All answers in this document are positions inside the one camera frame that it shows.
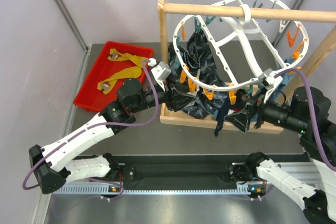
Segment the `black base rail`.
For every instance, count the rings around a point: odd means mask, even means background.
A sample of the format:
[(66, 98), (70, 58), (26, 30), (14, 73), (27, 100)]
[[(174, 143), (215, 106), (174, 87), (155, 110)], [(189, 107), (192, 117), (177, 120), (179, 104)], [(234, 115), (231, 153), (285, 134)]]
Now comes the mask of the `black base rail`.
[(105, 180), (126, 190), (234, 189), (256, 180), (244, 169), (247, 155), (119, 155)]

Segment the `blue cloth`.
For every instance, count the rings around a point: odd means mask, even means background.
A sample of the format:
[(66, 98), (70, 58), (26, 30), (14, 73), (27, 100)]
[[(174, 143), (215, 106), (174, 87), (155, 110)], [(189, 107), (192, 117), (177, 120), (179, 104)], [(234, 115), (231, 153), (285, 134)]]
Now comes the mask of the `blue cloth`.
[[(292, 57), (288, 57), (284, 60), (286, 65), (290, 65), (294, 62), (294, 59), (292, 59)], [(282, 76), (282, 82), (281, 84), (278, 86), (277, 91), (274, 91), (273, 97), (271, 98), (273, 101), (276, 101), (278, 99), (278, 97), (281, 95), (284, 98), (284, 101), (286, 102), (286, 95), (283, 94), (283, 89), (286, 87), (286, 85), (289, 83), (289, 81), (294, 77), (294, 73), (285, 73)], [(259, 94), (262, 90), (263, 85), (260, 84), (258, 85), (259, 89), (257, 91), (256, 94)], [(251, 122), (257, 122), (257, 118), (258, 118), (258, 113), (256, 113), (252, 119)]]

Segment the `wooden hanging rack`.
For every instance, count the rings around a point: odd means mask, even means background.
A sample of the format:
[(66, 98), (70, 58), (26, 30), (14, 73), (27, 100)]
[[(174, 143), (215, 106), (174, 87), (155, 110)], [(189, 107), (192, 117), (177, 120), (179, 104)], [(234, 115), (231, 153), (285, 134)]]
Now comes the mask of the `wooden hanging rack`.
[[(196, 30), (203, 31), (207, 40), (215, 49), (231, 81), (230, 85), (225, 87), (210, 85), (202, 82), (198, 77), (190, 73), (177, 45), (178, 32), (182, 30), (182, 25), (178, 24), (173, 34), (173, 48), (182, 68), (182, 79), (191, 85), (190, 94), (194, 94), (198, 88), (202, 88), (207, 97), (211, 97), (215, 92), (226, 92), (229, 101), (234, 103), (236, 101), (236, 90), (252, 84), (262, 84), (264, 86), (263, 89), (250, 98), (239, 112), (227, 114), (224, 119), (242, 132), (249, 130), (253, 116), (257, 117), (255, 128), (260, 128), (264, 122), (268, 122), (292, 131), (304, 132), (306, 130), (306, 124), (302, 119), (292, 115), (288, 107), (274, 102), (271, 96), (280, 86), (284, 74), (299, 72), (298, 65), (306, 56), (309, 47), (309, 37), (304, 27), (304, 22), (334, 23), (335, 12), (294, 10), (290, 9), (280, 0), (223, 0), (211, 5), (178, 4), (158, 0), (157, 10), (160, 25), (162, 61), (153, 68), (152, 72), (156, 82), (163, 90), (168, 89), (167, 79), (171, 73), (171, 68), (167, 63), (166, 15), (182, 14), (183, 19), (181, 23), (185, 23), (190, 18), (195, 18)], [(259, 19), (278, 20), (280, 22), (280, 31), (285, 29), (286, 22), (292, 21), (296, 24), (302, 33), (303, 40), (295, 52), (292, 63), (283, 61), (278, 51), (260, 28), (258, 24)], [(279, 64), (280, 68), (278, 70), (262, 71), (247, 38), (249, 34), (261, 35), (264, 43)], [(224, 55), (220, 51), (221, 46), (234, 38), (239, 40), (246, 61), (253, 73), (251, 79), (242, 83), (236, 80)]]

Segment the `yellow sock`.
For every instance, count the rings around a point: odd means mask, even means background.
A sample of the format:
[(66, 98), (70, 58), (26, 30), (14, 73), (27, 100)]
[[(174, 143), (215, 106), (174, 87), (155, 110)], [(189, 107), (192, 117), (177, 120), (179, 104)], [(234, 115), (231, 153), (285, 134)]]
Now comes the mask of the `yellow sock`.
[(142, 74), (142, 68), (134, 66), (125, 68), (119, 72), (114, 73), (111, 77), (100, 81), (97, 84), (97, 89), (103, 94), (108, 94), (112, 91), (117, 82), (121, 79), (138, 78)]
[(140, 57), (137, 55), (132, 55), (130, 53), (120, 53), (118, 52), (115, 48), (110, 49), (108, 60), (110, 61), (117, 61), (117, 62), (122, 62), (122, 61), (130, 61), (132, 62), (135, 66), (142, 68), (142, 61), (146, 61), (146, 57)]

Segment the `red plastic tray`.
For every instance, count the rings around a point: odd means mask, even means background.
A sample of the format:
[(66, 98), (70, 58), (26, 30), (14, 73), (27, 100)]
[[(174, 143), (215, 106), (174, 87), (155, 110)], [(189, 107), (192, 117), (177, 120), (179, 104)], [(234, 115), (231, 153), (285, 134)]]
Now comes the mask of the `red plastic tray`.
[(99, 112), (117, 98), (116, 91), (127, 78), (144, 83), (141, 61), (152, 58), (154, 49), (114, 41), (105, 43), (73, 103)]

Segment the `navy sock with santa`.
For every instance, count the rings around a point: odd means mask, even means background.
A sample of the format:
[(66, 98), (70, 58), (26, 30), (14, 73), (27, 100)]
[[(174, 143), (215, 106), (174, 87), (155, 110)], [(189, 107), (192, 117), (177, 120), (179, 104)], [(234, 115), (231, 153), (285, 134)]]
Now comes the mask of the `navy sock with santa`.
[(236, 103), (230, 106), (228, 114), (239, 112), (246, 105), (246, 102), (252, 97), (251, 93), (246, 92), (244, 89), (238, 89), (236, 94)]

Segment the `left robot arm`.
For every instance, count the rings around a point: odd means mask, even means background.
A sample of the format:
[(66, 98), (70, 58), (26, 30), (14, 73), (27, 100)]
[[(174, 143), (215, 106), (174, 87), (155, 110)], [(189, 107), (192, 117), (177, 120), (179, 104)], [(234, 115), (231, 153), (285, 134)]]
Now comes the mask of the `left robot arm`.
[(117, 90), (116, 100), (90, 121), (54, 143), (35, 145), (29, 149), (31, 173), (38, 187), (43, 194), (50, 194), (75, 180), (116, 179), (119, 165), (111, 154), (86, 158), (79, 155), (128, 127), (142, 126), (142, 123), (136, 122), (134, 115), (137, 112), (158, 109), (160, 104), (176, 112), (194, 100), (195, 96), (180, 84), (168, 81), (163, 87), (155, 84), (144, 90), (138, 79), (126, 79)]

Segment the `white round clip hanger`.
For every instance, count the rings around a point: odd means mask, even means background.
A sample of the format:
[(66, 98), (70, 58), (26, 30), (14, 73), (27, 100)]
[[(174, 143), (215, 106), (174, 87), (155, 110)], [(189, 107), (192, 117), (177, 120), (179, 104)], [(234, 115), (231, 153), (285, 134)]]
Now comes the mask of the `white round clip hanger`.
[[(182, 67), (182, 75), (187, 77), (188, 80), (193, 84), (193, 86), (195, 87), (201, 87), (206, 91), (218, 91), (218, 92), (229, 92), (229, 91), (233, 91), (233, 90), (238, 90), (240, 88), (243, 88), (247, 85), (250, 84), (255, 84), (260, 82), (258, 80), (258, 76), (260, 76), (263, 71), (261, 70), (254, 52), (252, 50), (252, 47), (250, 45), (250, 41), (248, 40), (247, 36), (249, 34), (253, 35), (253, 34), (258, 34), (261, 35), (261, 38), (263, 40), (263, 42), (265, 43), (265, 45), (267, 46), (267, 48), (270, 50), (272, 56), (275, 58), (275, 60), (278, 62), (279, 65), (279, 69), (278, 70), (274, 70), (277, 74), (280, 74), (281, 71), (284, 70), (292, 70), (293, 68), (297, 67), (298, 64), (302, 61), (302, 59), (306, 56), (306, 53), (308, 51), (309, 48), (309, 37), (308, 37), (308, 33), (304, 27), (304, 25), (302, 24), (302, 22), (300, 21), (295, 21), (295, 24), (297, 26), (297, 33), (301, 33), (303, 40), (302, 42), (299, 44), (299, 47), (297, 48), (297, 50), (293, 53), (292, 58), (294, 59), (294, 62), (290, 65), (286, 65), (284, 60), (281, 58), (281, 56), (279, 55), (277, 49), (275, 49), (275, 47), (271, 44), (271, 42), (269, 41), (268, 37), (266, 36), (266, 34), (262, 31), (262, 29), (260, 28), (259, 24), (257, 23), (258, 17), (256, 15), (254, 15), (252, 13), (252, 10), (255, 8), (257, 10), (261, 10), (262, 7), (254, 4), (253, 6), (249, 6), (248, 4), (246, 4), (244, 2), (245, 0), (224, 0), (221, 2), (217, 2), (215, 4), (212, 4), (212, 7), (229, 7), (230, 4), (232, 2), (237, 2), (239, 4), (239, 9), (242, 10), (243, 15), (242, 17), (235, 17), (234, 15), (229, 15), (229, 14), (224, 14), (224, 15), (220, 15), (220, 14), (215, 14), (215, 13), (210, 13), (210, 12), (205, 12), (205, 13), (197, 13), (194, 11), (188, 11), (186, 16), (180, 21), (180, 23), (176, 26), (175, 31), (174, 31), (174, 38), (173, 38), (173, 47), (174, 47), (174, 51), (177, 55), (178, 61), (180, 62), (180, 65)], [(277, 14), (279, 14), (282, 10), (289, 10), (289, 7), (283, 3), (280, 0), (266, 0), (269, 1), (273, 4), (273, 6), (278, 6), (278, 8), (275, 10), (275, 12)], [(221, 20), (225, 21), (226, 23), (228, 23), (231, 28), (233, 29), (233, 32), (231, 34), (229, 34), (228, 36), (226, 36), (225, 38), (219, 40), (219, 41), (215, 41), (213, 38), (213, 35), (211, 34), (209, 28), (208, 28), (208, 21), (203, 19), (203, 16), (212, 16), (212, 17), (219, 17)], [(183, 25), (185, 24), (185, 22), (191, 18), (195, 19), (194, 25), (195, 25), (195, 29), (197, 31), (202, 30), (204, 32), (204, 34), (206, 35), (208, 41), (211, 43), (212, 47), (215, 49), (215, 52), (221, 62), (221, 64), (223, 65), (223, 68), (225, 70), (225, 72), (228, 74), (231, 83), (226, 86), (226, 87), (220, 87), (220, 86), (216, 86), (216, 85), (209, 85), (209, 84), (205, 84), (203, 82), (201, 82), (199, 80), (199, 78), (193, 76), (189, 70), (187, 65), (184, 63), (180, 51), (178, 50), (178, 33), (179, 31), (183, 30)], [(245, 59), (252, 71), (252, 73), (254, 74), (254, 77), (252, 77), (250, 80), (246, 81), (246, 82), (242, 82), (239, 83), (236, 80), (236, 77), (234, 76), (230, 66), (228, 65), (224, 55), (222, 54), (220, 47), (227, 44), (228, 42), (232, 41), (234, 38), (237, 38), (243, 53), (245, 55)]]

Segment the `navy sock green stripe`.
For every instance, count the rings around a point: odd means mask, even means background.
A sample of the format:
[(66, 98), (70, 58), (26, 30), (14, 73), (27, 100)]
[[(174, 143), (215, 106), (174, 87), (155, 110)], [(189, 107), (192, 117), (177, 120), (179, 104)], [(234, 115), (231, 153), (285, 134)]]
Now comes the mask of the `navy sock green stripe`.
[(215, 137), (218, 137), (219, 132), (223, 129), (224, 117), (228, 114), (230, 107), (230, 100), (226, 99), (222, 107), (218, 110), (216, 117), (217, 125), (214, 130)]

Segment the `dark patterned cloth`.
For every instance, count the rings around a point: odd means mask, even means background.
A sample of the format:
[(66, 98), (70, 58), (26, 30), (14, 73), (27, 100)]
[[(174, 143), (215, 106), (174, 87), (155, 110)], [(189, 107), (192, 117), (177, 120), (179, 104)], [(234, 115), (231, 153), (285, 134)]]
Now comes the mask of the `dark patterned cloth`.
[[(188, 40), (186, 47), (178, 46), (184, 63), (189, 72), (205, 84), (224, 87), (226, 84), (220, 79), (208, 39), (204, 32), (194, 32)], [(196, 94), (196, 100), (185, 106), (182, 111), (196, 119), (204, 119), (208, 115), (216, 119), (218, 110), (227, 100), (226, 92), (214, 92), (209, 100), (203, 89)]]

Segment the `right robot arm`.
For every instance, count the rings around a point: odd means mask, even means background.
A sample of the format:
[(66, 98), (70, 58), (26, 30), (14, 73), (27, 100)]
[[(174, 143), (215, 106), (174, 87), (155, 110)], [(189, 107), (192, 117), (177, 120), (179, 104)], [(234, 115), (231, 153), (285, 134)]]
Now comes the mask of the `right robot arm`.
[(300, 135), (299, 143), (318, 169), (323, 189), (317, 189), (296, 179), (275, 164), (267, 155), (250, 154), (240, 165), (240, 180), (265, 180), (287, 195), (303, 211), (310, 223), (335, 223), (335, 123), (328, 119), (331, 101), (317, 88), (295, 90), (290, 105), (266, 102), (262, 92), (251, 97), (245, 107), (224, 117), (242, 132), (249, 130), (256, 115), (255, 129), (265, 122)]

